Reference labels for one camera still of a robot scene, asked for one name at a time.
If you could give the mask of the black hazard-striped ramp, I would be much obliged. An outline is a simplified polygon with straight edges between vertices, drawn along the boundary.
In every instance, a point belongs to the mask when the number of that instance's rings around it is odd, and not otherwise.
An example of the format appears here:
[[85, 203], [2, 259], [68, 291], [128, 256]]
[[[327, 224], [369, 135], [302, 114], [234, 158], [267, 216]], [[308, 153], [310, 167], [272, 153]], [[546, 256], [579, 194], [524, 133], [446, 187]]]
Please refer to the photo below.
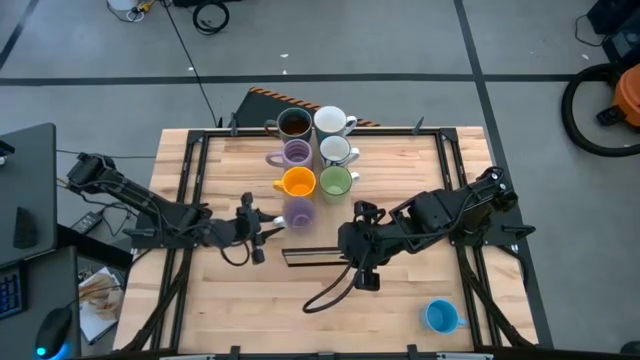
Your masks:
[[228, 127], [262, 127], [284, 110], [298, 107], [314, 115], [321, 105], [266, 88], [251, 87], [238, 109], [232, 113]]

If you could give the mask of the purple ribbed mug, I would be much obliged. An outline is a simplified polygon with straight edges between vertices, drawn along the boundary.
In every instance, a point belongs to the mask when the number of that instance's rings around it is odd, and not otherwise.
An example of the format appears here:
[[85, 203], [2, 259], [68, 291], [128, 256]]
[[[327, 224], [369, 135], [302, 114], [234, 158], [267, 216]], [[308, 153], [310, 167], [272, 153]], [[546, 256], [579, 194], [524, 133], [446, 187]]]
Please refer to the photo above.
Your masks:
[[312, 169], [313, 151], [311, 145], [300, 139], [286, 142], [283, 147], [265, 156], [265, 161], [273, 166], [287, 171], [294, 167]]

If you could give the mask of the purple mug white handle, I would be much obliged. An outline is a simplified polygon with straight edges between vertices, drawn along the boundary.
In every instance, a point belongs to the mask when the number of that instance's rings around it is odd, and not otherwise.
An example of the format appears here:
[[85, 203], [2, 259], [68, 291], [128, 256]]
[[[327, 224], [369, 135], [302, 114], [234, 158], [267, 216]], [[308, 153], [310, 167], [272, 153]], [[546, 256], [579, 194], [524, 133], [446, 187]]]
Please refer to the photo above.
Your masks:
[[315, 219], [314, 203], [304, 197], [289, 197], [283, 203], [282, 214], [272, 224], [290, 230], [307, 230]]

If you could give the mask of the paper notebook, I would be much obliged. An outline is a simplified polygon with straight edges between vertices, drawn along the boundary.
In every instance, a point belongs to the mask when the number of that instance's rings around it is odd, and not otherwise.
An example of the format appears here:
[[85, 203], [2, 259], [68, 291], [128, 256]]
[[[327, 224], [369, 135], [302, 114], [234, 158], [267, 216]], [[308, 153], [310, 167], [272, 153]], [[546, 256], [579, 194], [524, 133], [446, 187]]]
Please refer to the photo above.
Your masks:
[[79, 284], [80, 329], [89, 344], [118, 323], [123, 298], [121, 282], [107, 267]]

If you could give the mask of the black computer mouse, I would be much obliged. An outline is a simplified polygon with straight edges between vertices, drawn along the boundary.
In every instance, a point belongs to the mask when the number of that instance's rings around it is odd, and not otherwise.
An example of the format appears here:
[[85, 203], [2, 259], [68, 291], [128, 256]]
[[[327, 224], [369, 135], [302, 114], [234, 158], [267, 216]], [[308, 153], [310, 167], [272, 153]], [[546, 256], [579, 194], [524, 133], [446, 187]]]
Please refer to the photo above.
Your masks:
[[44, 318], [35, 338], [35, 355], [41, 360], [51, 360], [63, 350], [71, 324], [72, 313], [68, 307], [51, 310]]

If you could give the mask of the yellow mug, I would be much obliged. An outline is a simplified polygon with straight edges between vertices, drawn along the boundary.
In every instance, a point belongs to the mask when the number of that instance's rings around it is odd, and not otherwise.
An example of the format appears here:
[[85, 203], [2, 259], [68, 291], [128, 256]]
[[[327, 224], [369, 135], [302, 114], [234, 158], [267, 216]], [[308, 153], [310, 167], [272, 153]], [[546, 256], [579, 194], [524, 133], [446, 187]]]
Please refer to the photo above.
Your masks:
[[272, 183], [275, 190], [290, 197], [311, 197], [316, 188], [316, 177], [307, 167], [292, 167], [286, 170], [280, 180]]

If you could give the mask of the black metal wooden shelf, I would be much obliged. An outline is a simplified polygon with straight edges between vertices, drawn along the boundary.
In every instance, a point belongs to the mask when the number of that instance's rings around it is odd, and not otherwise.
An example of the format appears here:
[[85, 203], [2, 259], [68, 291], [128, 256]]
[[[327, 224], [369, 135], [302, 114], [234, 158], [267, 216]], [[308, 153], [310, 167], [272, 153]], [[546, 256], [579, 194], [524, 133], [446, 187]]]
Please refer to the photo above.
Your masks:
[[312, 170], [316, 177], [316, 188], [311, 197], [315, 205], [315, 219], [307, 230], [296, 231], [284, 228], [278, 233], [278, 243], [285, 262], [290, 266], [334, 266], [347, 262], [340, 258], [337, 247], [338, 228], [352, 214], [351, 195], [339, 204], [327, 203], [320, 190], [319, 176], [325, 169], [315, 135], [308, 142], [313, 151]]

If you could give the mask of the black equipment box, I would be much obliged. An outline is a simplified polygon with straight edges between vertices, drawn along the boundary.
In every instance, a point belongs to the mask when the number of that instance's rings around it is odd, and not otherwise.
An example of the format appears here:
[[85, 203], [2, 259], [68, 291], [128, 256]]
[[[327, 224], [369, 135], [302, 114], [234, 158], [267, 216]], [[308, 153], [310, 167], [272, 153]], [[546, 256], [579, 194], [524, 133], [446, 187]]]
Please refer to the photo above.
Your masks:
[[640, 63], [640, 0], [597, 0], [587, 19], [611, 63]]

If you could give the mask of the dark speckled brown mug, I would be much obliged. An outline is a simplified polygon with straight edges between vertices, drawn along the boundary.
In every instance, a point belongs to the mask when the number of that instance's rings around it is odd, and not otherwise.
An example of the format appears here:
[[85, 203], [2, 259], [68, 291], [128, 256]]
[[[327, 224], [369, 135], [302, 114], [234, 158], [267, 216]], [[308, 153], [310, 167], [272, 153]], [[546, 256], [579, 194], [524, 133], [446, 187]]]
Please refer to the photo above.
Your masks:
[[292, 107], [282, 111], [276, 119], [266, 120], [265, 132], [274, 138], [287, 143], [292, 140], [309, 142], [312, 135], [312, 117], [299, 107]]

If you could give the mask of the black aluminium table frame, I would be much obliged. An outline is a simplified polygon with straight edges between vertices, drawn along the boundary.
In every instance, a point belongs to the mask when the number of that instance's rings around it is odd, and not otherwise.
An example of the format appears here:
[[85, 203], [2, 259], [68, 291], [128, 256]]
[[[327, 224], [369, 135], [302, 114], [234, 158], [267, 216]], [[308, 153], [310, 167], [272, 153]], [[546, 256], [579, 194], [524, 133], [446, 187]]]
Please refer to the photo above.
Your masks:
[[[179, 182], [189, 135], [206, 130], [162, 131], [150, 187], [171, 200], [208, 203], [216, 218], [233, 218], [240, 195], [253, 192], [254, 204], [271, 214], [281, 211], [283, 194], [272, 187], [282, 170], [266, 164], [266, 153], [278, 150], [279, 140], [263, 130], [213, 130], [208, 138], [206, 162], [198, 169], [202, 153], [195, 139], [187, 170], [187, 185]], [[352, 188], [357, 200], [391, 208], [421, 191], [444, 188], [441, 156], [452, 175], [458, 176], [449, 138], [460, 146], [463, 169], [469, 182], [491, 166], [481, 127], [427, 128], [428, 135], [414, 135], [409, 128], [359, 128], [349, 141], [361, 152], [350, 165], [361, 180]], [[380, 267], [381, 290], [354, 290], [335, 307], [307, 315], [301, 307], [333, 282], [344, 265], [289, 267], [281, 253], [278, 234], [264, 249], [266, 261], [257, 266], [227, 264], [215, 248], [199, 248], [191, 260], [178, 350], [180, 353], [229, 353], [240, 346], [240, 355], [252, 353], [350, 353], [404, 352], [409, 344], [419, 351], [472, 350], [470, 324], [452, 335], [437, 335], [421, 326], [419, 314], [434, 299], [454, 303], [467, 315], [455, 248], [442, 240], [416, 255], [400, 254]], [[132, 269], [116, 333], [114, 349], [124, 347], [142, 327], [158, 300], [167, 251], [146, 255]], [[545, 325], [534, 316], [521, 280], [520, 264], [500, 249], [484, 247], [484, 260], [495, 302], [521, 335], [532, 343], [550, 344]]]

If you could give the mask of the black backlit keyboard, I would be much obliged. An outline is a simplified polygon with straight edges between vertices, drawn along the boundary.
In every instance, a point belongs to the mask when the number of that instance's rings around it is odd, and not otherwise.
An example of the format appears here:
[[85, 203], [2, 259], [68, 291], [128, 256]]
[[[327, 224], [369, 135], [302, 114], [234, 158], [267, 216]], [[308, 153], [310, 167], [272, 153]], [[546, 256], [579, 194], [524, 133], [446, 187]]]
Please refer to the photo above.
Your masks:
[[0, 320], [27, 308], [26, 277], [21, 266], [0, 269]]

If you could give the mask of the blue white floral mug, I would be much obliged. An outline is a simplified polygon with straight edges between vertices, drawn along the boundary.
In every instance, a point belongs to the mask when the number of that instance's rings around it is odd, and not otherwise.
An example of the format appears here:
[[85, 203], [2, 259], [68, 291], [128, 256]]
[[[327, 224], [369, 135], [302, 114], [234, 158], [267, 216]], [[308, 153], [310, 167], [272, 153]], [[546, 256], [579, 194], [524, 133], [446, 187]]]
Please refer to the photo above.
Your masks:
[[319, 145], [322, 163], [325, 167], [347, 166], [360, 157], [360, 150], [341, 136], [329, 136]]

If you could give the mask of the green mug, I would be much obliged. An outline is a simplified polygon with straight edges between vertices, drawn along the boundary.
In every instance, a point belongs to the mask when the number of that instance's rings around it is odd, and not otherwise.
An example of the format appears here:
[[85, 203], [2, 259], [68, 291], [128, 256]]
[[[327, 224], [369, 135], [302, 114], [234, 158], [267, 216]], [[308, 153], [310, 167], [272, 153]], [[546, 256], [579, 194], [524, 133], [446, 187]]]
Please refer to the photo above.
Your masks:
[[358, 172], [351, 172], [340, 166], [327, 167], [319, 176], [321, 194], [329, 204], [342, 203], [359, 180]]

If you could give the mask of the black power adapter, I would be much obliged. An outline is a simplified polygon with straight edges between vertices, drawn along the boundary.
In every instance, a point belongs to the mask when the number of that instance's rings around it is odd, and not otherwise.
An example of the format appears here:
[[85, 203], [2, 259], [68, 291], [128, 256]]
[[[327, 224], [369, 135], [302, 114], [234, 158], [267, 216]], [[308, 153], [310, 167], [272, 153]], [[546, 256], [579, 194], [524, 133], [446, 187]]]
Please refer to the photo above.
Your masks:
[[103, 221], [103, 216], [100, 212], [87, 212], [82, 218], [76, 221], [71, 227], [71, 230], [75, 232], [87, 235], [94, 230]]

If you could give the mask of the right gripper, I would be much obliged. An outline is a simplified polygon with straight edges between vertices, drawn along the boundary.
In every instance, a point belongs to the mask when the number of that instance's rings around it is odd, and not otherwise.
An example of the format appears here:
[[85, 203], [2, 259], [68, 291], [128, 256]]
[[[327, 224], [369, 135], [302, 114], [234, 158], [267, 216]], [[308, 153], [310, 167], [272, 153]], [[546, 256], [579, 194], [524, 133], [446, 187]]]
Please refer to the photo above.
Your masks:
[[380, 275], [375, 272], [379, 264], [389, 260], [383, 250], [383, 238], [395, 225], [393, 219], [383, 222], [387, 216], [384, 208], [364, 200], [354, 203], [354, 217], [351, 223], [338, 228], [340, 258], [357, 267], [355, 288], [365, 291], [380, 289]]

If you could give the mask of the orange shop vacuum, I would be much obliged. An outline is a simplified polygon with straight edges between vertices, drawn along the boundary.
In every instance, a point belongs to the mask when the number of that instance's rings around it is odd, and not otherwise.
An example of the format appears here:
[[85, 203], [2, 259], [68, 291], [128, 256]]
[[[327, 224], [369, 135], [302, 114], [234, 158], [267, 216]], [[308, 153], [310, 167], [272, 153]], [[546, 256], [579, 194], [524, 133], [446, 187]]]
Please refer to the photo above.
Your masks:
[[626, 122], [640, 131], [640, 63], [621, 75], [612, 105], [598, 113], [596, 119], [603, 126]]

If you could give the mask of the dark grey desk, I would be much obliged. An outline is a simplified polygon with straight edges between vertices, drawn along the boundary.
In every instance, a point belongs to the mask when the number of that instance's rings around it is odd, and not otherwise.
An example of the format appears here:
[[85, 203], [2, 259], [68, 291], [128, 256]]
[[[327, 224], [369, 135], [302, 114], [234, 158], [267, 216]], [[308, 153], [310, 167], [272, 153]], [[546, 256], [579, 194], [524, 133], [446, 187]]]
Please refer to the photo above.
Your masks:
[[[26, 277], [25, 311], [0, 320], [0, 360], [41, 360], [35, 338], [45, 316], [68, 307], [71, 324], [63, 350], [51, 360], [81, 354], [78, 257], [126, 270], [126, 251], [79, 234], [57, 218], [56, 127], [45, 123], [0, 135], [0, 269], [21, 266]], [[13, 247], [16, 208], [35, 217], [38, 243]]]

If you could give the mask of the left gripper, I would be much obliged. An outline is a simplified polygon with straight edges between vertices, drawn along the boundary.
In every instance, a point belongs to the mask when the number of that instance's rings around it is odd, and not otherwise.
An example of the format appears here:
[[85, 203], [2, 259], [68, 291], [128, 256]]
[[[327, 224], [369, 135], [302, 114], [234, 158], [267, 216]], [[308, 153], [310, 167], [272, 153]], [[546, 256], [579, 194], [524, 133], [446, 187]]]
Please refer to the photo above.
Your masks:
[[252, 193], [245, 192], [241, 196], [241, 206], [236, 208], [236, 236], [232, 245], [251, 246], [250, 256], [252, 263], [261, 264], [265, 261], [263, 246], [267, 239], [284, 230], [284, 227], [278, 227], [262, 231], [261, 222], [284, 223], [285, 219], [283, 216], [261, 213], [258, 209], [252, 207], [252, 203]]

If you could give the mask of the teal mug white interior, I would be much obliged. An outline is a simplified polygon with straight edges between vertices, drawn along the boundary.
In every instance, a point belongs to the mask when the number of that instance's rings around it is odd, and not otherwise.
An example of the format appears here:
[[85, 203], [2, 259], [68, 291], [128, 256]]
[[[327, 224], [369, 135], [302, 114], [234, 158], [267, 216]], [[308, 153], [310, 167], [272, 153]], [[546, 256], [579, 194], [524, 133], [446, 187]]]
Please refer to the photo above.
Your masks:
[[357, 126], [357, 121], [355, 116], [347, 116], [338, 107], [321, 107], [313, 115], [317, 143], [330, 136], [346, 137]]

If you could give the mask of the black desk gadget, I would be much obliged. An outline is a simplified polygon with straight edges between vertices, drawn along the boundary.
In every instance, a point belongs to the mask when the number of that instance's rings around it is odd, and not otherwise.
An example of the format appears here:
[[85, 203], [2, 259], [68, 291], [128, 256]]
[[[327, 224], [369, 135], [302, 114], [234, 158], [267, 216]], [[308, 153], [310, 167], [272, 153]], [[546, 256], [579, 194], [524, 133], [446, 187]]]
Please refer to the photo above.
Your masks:
[[37, 223], [34, 215], [26, 208], [17, 207], [13, 234], [13, 247], [27, 249], [38, 243]]

